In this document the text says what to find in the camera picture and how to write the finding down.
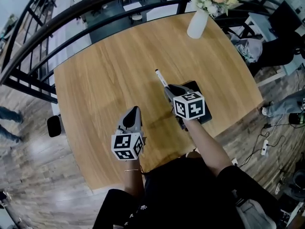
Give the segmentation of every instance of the bracelet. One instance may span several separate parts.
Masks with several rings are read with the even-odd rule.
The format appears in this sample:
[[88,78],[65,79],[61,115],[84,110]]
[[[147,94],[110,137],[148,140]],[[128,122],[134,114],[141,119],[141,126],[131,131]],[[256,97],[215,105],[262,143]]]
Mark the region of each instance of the bracelet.
[[130,169],[130,170],[124,170],[125,172],[126,171],[140,171],[139,169]]

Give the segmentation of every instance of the jeans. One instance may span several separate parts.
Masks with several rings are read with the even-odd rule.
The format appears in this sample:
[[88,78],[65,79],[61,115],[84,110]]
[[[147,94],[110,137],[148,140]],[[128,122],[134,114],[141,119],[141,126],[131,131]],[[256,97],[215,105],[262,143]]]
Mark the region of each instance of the jeans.
[[300,113],[302,109],[299,103],[303,103],[303,98],[305,98],[305,89],[287,96],[270,107],[266,107],[267,116]]
[[[11,111],[5,107],[1,107],[0,106],[0,119],[3,120],[13,120],[17,123],[21,123],[22,122],[22,116],[18,113],[16,113],[15,111]],[[12,141],[19,141],[20,137],[10,133],[9,131],[7,131],[3,126],[0,125],[0,135],[6,137],[9,140]]]

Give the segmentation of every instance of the laminate floor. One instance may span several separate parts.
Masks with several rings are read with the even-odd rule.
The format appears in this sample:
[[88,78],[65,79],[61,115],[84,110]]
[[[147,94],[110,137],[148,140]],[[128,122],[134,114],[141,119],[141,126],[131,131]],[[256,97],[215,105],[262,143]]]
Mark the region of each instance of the laminate floor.
[[[273,73],[265,70],[264,76]],[[260,88],[266,102],[281,100],[302,88],[302,71]],[[52,116],[51,104],[6,86],[0,87],[0,105],[20,110],[24,123],[0,120],[9,131],[24,136],[24,142],[14,145],[1,139],[0,189],[11,195],[11,206],[17,215],[34,229],[90,229],[109,189],[90,190],[75,162],[66,136],[50,138],[46,121]],[[257,136],[266,123],[276,124],[280,116],[268,119],[253,110],[238,123],[216,138],[231,158],[241,165],[251,154]],[[280,122],[287,123],[287,116]],[[268,138],[275,145],[281,135],[285,143],[271,147],[269,156],[256,152],[242,169],[271,193],[281,176],[294,169],[295,162],[304,151],[305,128],[279,126]],[[262,147],[259,137],[256,150]]]

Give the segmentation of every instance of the black and white cube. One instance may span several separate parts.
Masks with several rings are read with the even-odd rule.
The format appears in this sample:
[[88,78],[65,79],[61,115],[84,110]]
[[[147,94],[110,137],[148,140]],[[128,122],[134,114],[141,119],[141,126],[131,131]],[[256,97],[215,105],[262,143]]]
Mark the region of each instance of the black and white cube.
[[111,136],[111,151],[119,160],[135,160],[139,158],[144,142],[140,133]]
[[205,115],[204,97],[200,92],[185,94],[173,98],[175,114],[186,120]]

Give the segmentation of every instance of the black monitor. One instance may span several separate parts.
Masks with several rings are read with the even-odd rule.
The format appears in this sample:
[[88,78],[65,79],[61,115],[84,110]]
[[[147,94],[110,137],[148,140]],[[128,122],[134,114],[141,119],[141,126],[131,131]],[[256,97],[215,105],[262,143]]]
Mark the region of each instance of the black monitor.
[[269,21],[278,37],[294,32],[302,25],[301,20],[286,1],[282,2],[276,11],[274,11],[269,17]]

